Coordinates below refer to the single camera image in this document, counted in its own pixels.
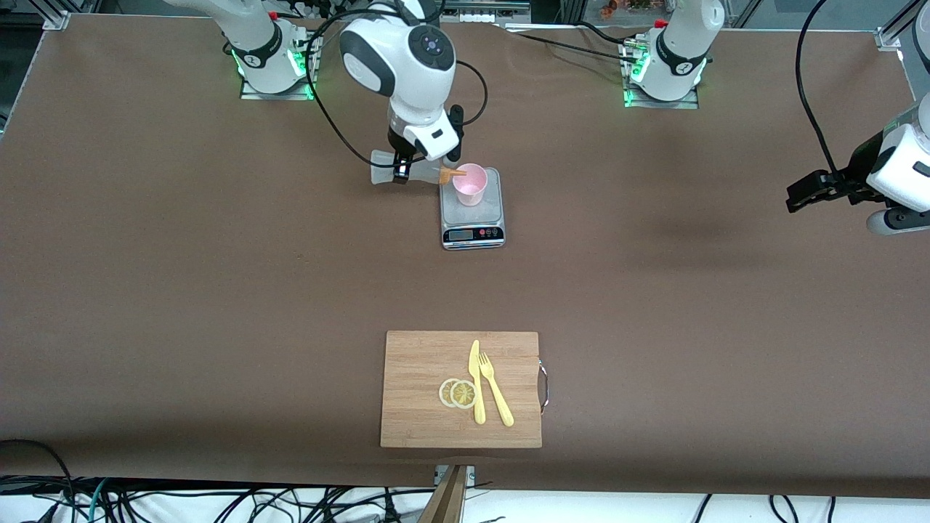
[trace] lemon slice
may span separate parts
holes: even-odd
[[[476,396],[474,383],[462,380],[452,385],[452,404],[460,409],[470,409]]]
[[[452,403],[452,386],[458,382],[458,378],[449,378],[444,381],[442,385],[439,385],[439,401],[443,402],[443,405],[451,408],[455,408],[456,404]]]

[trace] digital kitchen scale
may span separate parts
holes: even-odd
[[[487,171],[487,187],[481,203],[466,207],[458,201],[452,183],[439,186],[439,220],[443,248],[494,248],[504,245],[504,204],[500,192],[500,173]]]

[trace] white floor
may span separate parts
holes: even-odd
[[[342,501],[357,501],[378,495],[383,489],[355,489]],[[299,490],[304,503],[318,500],[318,489]],[[258,497],[258,502],[270,495]],[[585,492],[483,491],[469,493],[463,523],[482,523],[505,516],[503,523],[611,522],[611,523],[692,523],[703,494],[630,494]],[[153,495],[137,500],[133,506],[153,523],[209,523],[234,497],[174,498]],[[423,507],[429,494],[398,495],[395,506],[400,513]],[[792,496],[799,523],[827,520],[827,498]],[[52,504],[30,496],[0,496],[0,523],[23,523],[37,520]],[[287,503],[277,504],[297,520],[297,509]],[[246,523],[253,503],[245,501],[236,508],[229,523]],[[791,521],[787,506],[779,509]],[[366,515],[381,514],[375,507],[353,509],[340,523],[358,521]],[[59,510],[54,523],[70,522],[68,510]],[[80,523],[85,523],[82,516]],[[716,494],[708,504],[702,523],[731,521],[777,523],[766,496]],[[835,523],[925,523],[930,521],[930,501],[840,498],[833,516]],[[290,523],[290,518],[276,510],[265,510],[256,523]]]

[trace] pink plastic cup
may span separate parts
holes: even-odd
[[[464,164],[456,167],[468,174],[453,176],[452,186],[456,188],[456,196],[463,206],[474,207],[481,203],[487,187],[487,171],[477,164]]]

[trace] metal handle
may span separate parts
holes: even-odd
[[[546,406],[549,405],[549,373],[542,366],[542,358],[539,359],[539,372],[542,372],[543,384],[546,387],[546,398],[542,401],[542,405],[539,406],[539,415],[541,416],[546,411]]]

